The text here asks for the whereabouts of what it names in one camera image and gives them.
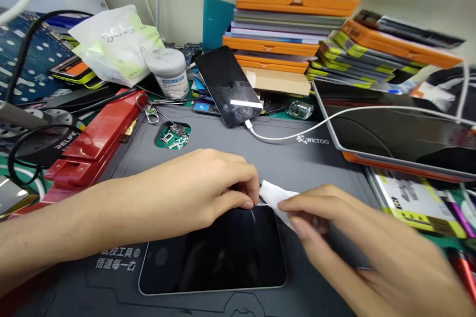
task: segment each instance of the screen protector box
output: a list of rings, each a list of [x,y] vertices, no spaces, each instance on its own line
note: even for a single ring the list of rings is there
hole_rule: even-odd
[[[426,178],[375,167],[368,173],[385,212],[413,228],[466,238],[466,232]]]
[[[308,96],[311,84],[302,73],[241,67],[254,89]]]

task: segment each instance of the jar lid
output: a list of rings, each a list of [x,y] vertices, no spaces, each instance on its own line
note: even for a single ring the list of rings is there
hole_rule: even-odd
[[[174,75],[185,70],[185,56],[175,49],[160,49],[149,53],[145,62],[152,73]]]

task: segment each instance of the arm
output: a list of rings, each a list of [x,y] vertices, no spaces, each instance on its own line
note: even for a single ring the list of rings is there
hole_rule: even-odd
[[[235,184],[239,190],[229,191]],[[231,208],[250,209],[258,198],[256,168],[243,157],[215,150],[197,150],[100,183],[0,223],[0,296],[51,265],[183,235],[209,226]]]
[[[476,316],[439,248],[406,224],[330,185],[282,201],[279,208],[293,216],[309,261],[357,316]],[[373,269],[348,266],[310,224],[315,216],[353,240]]]

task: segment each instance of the clear glass bottle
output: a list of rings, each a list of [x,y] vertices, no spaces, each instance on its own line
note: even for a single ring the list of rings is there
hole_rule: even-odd
[[[311,116],[313,111],[313,105],[301,101],[294,101],[289,106],[288,115],[295,119],[306,120]]]

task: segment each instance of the white tissue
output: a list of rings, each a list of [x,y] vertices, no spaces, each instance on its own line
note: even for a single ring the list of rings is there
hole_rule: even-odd
[[[288,214],[279,210],[278,203],[297,194],[299,193],[286,191],[281,187],[278,187],[265,180],[261,182],[261,189],[259,190],[259,195],[261,198],[274,210],[274,213],[284,222],[284,224],[286,224],[292,230],[294,229],[291,225],[291,222],[289,221]]]

